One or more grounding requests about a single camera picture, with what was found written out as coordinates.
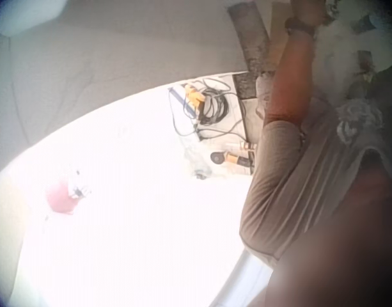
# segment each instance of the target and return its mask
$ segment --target red object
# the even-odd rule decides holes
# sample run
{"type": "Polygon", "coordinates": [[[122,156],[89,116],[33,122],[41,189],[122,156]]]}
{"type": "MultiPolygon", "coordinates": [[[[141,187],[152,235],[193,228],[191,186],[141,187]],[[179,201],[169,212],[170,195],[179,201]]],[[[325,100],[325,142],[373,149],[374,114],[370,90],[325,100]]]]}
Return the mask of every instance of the red object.
{"type": "Polygon", "coordinates": [[[51,209],[58,213],[71,214],[79,202],[79,199],[73,199],[68,195],[66,178],[59,179],[55,184],[46,188],[45,195],[51,209]]]}

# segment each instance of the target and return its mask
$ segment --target black cable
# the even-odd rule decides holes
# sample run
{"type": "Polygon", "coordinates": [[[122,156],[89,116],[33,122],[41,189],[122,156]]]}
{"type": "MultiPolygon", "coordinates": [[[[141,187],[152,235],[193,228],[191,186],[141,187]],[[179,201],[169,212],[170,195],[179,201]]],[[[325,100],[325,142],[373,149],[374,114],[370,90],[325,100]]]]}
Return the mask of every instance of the black cable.
{"type": "Polygon", "coordinates": [[[220,138],[221,136],[225,136],[227,134],[233,134],[235,136],[238,136],[240,139],[242,139],[244,142],[246,142],[247,140],[245,139],[244,136],[241,136],[240,134],[233,132],[234,128],[241,123],[242,120],[237,121],[234,126],[229,130],[229,131],[221,131],[221,130],[217,130],[217,129],[211,129],[211,128],[203,128],[203,129],[197,129],[197,132],[199,131],[214,131],[214,132],[220,132],[221,134],[218,134],[216,136],[199,136],[200,141],[203,141],[204,139],[215,139],[215,138],[220,138]]]}
{"type": "MultiPolygon", "coordinates": [[[[227,83],[220,81],[220,80],[205,78],[202,81],[196,80],[194,83],[201,83],[202,85],[204,85],[204,88],[202,88],[201,90],[198,90],[198,92],[206,97],[206,101],[204,101],[204,107],[206,104],[208,104],[207,111],[205,111],[204,108],[201,109],[201,113],[199,115],[200,125],[209,126],[209,125],[213,125],[213,124],[217,124],[217,123],[221,122],[221,120],[223,120],[228,115],[228,112],[230,110],[230,107],[229,107],[229,104],[228,104],[228,101],[227,101],[225,95],[235,95],[238,99],[237,94],[230,92],[230,90],[231,90],[230,85],[228,85],[227,83]],[[220,83],[220,84],[226,86],[226,89],[225,90],[217,90],[215,88],[212,88],[211,86],[209,86],[206,83],[205,80],[211,80],[211,81],[220,83]]],[[[239,123],[241,123],[246,116],[246,107],[240,100],[239,100],[239,105],[240,105],[242,119],[237,121],[229,131],[222,131],[222,130],[211,129],[211,128],[198,129],[198,125],[196,124],[196,125],[194,125],[194,131],[192,131],[188,134],[183,134],[180,131],[178,131],[177,126],[176,126],[173,108],[171,107],[171,97],[170,97],[171,91],[172,91],[172,88],[169,89],[169,104],[170,104],[170,109],[171,109],[171,113],[172,113],[172,117],[173,117],[173,127],[179,136],[186,137],[186,136],[190,136],[193,133],[197,133],[199,135],[199,132],[201,132],[201,131],[213,131],[213,132],[219,132],[220,134],[218,134],[216,136],[206,136],[206,137],[199,135],[200,141],[203,141],[205,139],[220,138],[220,137],[225,136],[227,134],[236,135],[240,139],[242,139],[243,141],[247,141],[244,136],[241,136],[240,134],[233,132],[233,130],[236,128],[236,126],[239,123]]],[[[185,110],[186,105],[188,105],[188,102],[186,101],[186,98],[185,98],[184,103],[183,103],[183,112],[186,115],[186,117],[188,117],[191,120],[194,120],[195,118],[193,116],[190,116],[188,114],[188,112],[186,112],[186,110],[185,110]]]]}

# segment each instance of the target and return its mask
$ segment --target hand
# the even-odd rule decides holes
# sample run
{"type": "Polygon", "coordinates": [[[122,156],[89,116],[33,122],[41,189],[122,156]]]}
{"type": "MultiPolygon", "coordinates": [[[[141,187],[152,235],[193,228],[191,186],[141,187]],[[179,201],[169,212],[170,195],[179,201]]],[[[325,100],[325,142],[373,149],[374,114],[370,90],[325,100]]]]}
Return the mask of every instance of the hand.
{"type": "Polygon", "coordinates": [[[325,0],[291,0],[292,11],[303,23],[317,27],[330,20],[325,0]]]}

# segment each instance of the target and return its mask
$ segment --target person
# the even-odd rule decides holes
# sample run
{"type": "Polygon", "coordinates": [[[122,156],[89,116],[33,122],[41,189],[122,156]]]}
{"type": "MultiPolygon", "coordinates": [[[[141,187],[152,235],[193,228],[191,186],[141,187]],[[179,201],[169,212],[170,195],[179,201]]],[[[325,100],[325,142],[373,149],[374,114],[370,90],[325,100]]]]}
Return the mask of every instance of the person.
{"type": "Polygon", "coordinates": [[[361,125],[343,142],[336,110],[311,99],[313,33],[328,20],[325,1],[291,5],[240,221],[246,249],[274,269],[265,304],[252,306],[390,306],[392,96],[377,98],[383,128],[361,125]]]}

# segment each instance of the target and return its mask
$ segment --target wristwatch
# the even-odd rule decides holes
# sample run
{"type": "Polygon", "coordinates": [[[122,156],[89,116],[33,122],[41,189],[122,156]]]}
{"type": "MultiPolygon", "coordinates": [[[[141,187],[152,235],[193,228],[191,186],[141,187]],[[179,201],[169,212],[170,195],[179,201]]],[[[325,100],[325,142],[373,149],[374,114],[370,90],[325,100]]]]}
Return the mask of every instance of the wristwatch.
{"type": "Polygon", "coordinates": [[[289,35],[291,35],[292,30],[298,30],[311,35],[312,38],[315,36],[315,27],[307,25],[296,17],[286,20],[285,29],[289,35]]]}

